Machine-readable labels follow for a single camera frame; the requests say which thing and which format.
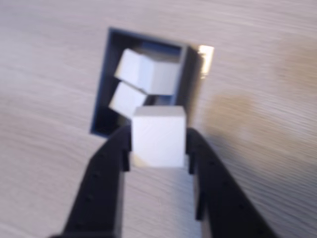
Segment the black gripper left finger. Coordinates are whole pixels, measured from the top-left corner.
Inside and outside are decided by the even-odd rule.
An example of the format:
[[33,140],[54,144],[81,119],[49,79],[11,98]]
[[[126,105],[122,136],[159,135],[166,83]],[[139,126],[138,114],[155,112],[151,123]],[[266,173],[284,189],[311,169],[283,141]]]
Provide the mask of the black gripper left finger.
[[120,238],[131,127],[116,130],[92,156],[58,238]]

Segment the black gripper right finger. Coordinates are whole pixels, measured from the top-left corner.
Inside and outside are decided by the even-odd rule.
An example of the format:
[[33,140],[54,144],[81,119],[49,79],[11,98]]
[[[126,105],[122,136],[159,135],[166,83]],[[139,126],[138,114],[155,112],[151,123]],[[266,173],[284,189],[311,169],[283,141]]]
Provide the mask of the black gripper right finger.
[[275,238],[265,221],[203,136],[187,129],[186,153],[194,180],[195,219],[204,238]]

